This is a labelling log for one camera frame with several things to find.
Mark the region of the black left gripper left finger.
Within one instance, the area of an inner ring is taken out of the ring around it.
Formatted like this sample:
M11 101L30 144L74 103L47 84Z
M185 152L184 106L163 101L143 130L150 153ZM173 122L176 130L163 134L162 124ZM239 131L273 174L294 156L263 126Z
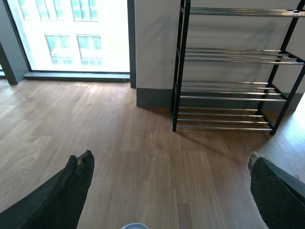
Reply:
M75 229L94 171L90 150L0 214L2 229Z

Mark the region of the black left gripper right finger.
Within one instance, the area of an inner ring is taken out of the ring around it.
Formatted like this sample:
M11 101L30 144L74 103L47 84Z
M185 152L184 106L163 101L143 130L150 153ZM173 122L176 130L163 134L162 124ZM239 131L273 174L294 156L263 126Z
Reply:
M248 170L250 191L267 227L303 229L305 184L257 152L250 154Z

